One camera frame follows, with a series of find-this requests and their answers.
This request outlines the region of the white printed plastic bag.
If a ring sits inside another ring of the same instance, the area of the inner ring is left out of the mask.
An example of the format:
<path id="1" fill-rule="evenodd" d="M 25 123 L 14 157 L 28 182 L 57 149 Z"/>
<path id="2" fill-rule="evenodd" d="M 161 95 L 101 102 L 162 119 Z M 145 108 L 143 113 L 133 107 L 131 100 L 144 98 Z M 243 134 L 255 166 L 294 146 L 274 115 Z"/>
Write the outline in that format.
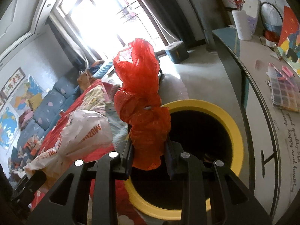
<path id="1" fill-rule="evenodd" d="M 108 118 L 95 111 L 75 110 L 54 147 L 38 155 L 24 167 L 28 178 L 38 170 L 49 179 L 58 179 L 68 166 L 113 140 Z"/>

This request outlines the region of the red plastic bag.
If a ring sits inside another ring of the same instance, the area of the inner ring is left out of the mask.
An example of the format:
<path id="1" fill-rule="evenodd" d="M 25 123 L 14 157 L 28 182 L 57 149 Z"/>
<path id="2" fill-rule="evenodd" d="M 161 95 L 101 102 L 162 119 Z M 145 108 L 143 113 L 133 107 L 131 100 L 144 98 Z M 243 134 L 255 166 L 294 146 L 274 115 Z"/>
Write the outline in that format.
<path id="1" fill-rule="evenodd" d="M 161 165 L 171 117 L 158 94 L 160 65 L 154 49 L 148 41 L 137 38 L 116 55 L 113 66 L 122 81 L 114 95 L 114 108 L 120 120 L 131 127 L 133 167 L 156 169 Z"/>

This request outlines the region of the yellow rimmed black trash bin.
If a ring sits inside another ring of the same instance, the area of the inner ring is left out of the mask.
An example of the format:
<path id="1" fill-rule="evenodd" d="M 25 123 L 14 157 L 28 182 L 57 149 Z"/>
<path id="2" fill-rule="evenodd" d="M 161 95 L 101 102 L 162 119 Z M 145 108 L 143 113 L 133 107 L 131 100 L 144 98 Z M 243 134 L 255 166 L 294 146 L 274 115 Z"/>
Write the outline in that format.
<path id="1" fill-rule="evenodd" d="M 181 144 L 199 160 L 223 161 L 239 177 L 244 147 L 232 117 L 219 106 L 203 100 L 177 100 L 166 104 L 171 131 L 166 139 Z M 131 204 L 140 212 L 164 221 L 181 220 L 183 184 L 170 178 L 165 156 L 155 170 L 134 168 L 124 186 Z"/>

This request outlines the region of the world map poster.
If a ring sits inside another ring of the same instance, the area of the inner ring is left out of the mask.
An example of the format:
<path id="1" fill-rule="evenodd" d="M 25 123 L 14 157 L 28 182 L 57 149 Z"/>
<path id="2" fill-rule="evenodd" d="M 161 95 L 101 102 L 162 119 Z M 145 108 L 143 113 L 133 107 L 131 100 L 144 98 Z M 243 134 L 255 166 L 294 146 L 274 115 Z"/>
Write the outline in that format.
<path id="1" fill-rule="evenodd" d="M 19 133 L 19 115 L 11 104 L 1 111 L 1 148 L 8 151 Z"/>

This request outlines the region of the pile of pink clothes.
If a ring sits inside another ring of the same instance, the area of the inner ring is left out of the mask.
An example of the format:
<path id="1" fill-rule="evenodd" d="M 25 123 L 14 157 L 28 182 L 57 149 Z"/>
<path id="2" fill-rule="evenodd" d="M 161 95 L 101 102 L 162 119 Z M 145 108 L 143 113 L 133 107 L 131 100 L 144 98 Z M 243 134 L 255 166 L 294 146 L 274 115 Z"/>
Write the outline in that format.
<path id="1" fill-rule="evenodd" d="M 20 130 L 23 130 L 29 123 L 30 120 L 33 119 L 34 111 L 31 109 L 27 109 L 24 113 L 19 117 L 19 127 Z"/>

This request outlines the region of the yellow cushion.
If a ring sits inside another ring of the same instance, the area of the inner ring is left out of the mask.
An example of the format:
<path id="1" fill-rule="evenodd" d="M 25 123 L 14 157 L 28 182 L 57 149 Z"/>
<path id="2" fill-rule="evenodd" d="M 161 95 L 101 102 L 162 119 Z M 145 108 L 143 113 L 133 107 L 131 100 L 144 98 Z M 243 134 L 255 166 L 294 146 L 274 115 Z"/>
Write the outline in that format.
<path id="1" fill-rule="evenodd" d="M 34 96 L 32 96 L 29 100 L 28 100 L 28 103 L 29 103 L 29 106 L 30 108 L 35 111 L 38 106 L 40 106 L 41 102 L 42 102 L 43 98 L 42 98 L 42 94 L 41 93 L 38 93 Z"/>

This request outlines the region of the blue sectional sofa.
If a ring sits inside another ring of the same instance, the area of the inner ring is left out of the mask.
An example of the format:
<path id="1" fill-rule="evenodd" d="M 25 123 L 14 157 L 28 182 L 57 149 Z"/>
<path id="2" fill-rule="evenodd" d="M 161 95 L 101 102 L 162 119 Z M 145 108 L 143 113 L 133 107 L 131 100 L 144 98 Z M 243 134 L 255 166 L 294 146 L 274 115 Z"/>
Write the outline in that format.
<path id="1" fill-rule="evenodd" d="M 73 68 L 57 80 L 34 111 L 33 119 L 21 130 L 15 148 L 23 146 L 33 135 L 40 139 L 45 137 L 54 128 L 60 119 L 59 112 L 67 111 L 83 93 L 77 83 L 78 77 L 79 71 Z"/>

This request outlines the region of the dark curtain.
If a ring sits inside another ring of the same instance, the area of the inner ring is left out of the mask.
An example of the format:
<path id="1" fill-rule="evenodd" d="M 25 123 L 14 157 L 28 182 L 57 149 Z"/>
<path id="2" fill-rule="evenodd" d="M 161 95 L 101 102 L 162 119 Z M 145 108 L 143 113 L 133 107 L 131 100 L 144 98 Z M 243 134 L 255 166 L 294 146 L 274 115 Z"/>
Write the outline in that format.
<path id="1" fill-rule="evenodd" d="M 161 26 L 191 47 L 196 43 L 191 27 L 176 0 L 143 0 Z"/>
<path id="2" fill-rule="evenodd" d="M 84 72 L 89 67 L 89 62 L 82 49 L 67 33 L 61 32 L 50 17 L 47 18 L 46 22 L 73 67 Z"/>

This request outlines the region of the tv cabinet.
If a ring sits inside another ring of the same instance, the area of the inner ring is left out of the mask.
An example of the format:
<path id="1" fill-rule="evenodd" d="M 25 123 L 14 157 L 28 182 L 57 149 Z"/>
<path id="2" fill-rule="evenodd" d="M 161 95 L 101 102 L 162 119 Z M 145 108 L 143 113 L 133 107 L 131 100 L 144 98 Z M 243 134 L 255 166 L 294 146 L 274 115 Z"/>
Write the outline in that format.
<path id="1" fill-rule="evenodd" d="M 272 105 L 266 74 L 269 63 L 278 69 L 285 63 L 257 36 L 243 41 L 225 27 L 213 38 L 241 109 L 249 189 L 273 224 L 299 224 L 299 113 Z"/>

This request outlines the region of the pastel bead box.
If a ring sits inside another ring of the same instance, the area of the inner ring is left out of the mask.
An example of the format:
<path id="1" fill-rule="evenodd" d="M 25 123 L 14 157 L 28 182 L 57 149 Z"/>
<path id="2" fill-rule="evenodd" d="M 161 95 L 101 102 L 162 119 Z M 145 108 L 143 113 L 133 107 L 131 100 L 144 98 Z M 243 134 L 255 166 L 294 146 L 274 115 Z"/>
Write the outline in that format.
<path id="1" fill-rule="evenodd" d="M 271 103 L 274 107 L 299 113 L 299 88 L 294 77 L 288 77 L 273 64 L 267 67 Z"/>

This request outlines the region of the small blue storage stool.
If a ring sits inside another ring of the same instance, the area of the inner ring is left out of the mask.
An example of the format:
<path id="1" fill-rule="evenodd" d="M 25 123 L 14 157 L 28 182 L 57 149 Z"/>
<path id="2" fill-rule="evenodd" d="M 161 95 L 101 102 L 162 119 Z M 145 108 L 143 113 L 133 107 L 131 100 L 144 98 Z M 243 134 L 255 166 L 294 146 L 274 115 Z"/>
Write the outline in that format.
<path id="1" fill-rule="evenodd" d="M 183 41 L 173 42 L 166 46 L 164 50 L 174 64 L 178 64 L 189 58 L 189 53 Z"/>

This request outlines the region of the white cylindrical vase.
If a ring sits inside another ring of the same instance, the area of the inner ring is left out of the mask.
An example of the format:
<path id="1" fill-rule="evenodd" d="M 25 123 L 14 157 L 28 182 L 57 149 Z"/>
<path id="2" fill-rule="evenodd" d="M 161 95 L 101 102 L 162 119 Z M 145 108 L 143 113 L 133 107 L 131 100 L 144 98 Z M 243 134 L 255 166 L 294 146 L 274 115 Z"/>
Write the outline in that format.
<path id="1" fill-rule="evenodd" d="M 244 10 L 233 10 L 233 20 L 235 23 L 238 38 L 243 41 L 250 41 L 252 34 L 250 31 L 248 17 Z"/>

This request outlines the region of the dark right curtain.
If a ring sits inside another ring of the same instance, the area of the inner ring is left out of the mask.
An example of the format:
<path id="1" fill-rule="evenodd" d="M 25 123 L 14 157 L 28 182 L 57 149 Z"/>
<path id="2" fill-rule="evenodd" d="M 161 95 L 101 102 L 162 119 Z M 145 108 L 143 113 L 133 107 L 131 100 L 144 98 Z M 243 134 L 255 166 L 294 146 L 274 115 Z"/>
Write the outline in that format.
<path id="1" fill-rule="evenodd" d="M 191 47 L 196 43 L 191 27 L 176 0 L 143 0 L 161 26 Z"/>

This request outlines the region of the round black framed mirror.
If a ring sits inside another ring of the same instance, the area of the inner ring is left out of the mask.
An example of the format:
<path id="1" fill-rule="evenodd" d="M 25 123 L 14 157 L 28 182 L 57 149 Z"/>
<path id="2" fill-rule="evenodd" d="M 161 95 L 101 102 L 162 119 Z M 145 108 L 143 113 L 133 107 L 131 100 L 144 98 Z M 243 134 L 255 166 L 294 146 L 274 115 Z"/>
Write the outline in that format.
<path id="1" fill-rule="evenodd" d="M 283 26 L 283 16 L 270 2 L 264 1 L 260 5 L 260 18 L 265 30 L 280 36 Z"/>

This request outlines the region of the right calligraphy frame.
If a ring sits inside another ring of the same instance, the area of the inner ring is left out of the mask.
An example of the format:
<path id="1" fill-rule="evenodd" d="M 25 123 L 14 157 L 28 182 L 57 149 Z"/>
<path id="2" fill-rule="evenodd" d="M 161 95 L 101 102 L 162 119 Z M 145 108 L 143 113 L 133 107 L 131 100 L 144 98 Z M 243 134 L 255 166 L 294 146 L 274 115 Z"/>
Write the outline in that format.
<path id="1" fill-rule="evenodd" d="M 21 67 L 19 67 L 1 89 L 1 96 L 4 100 L 7 100 L 10 97 L 10 95 L 14 92 L 14 90 L 18 87 L 18 85 L 25 77 L 25 73 L 22 71 Z"/>

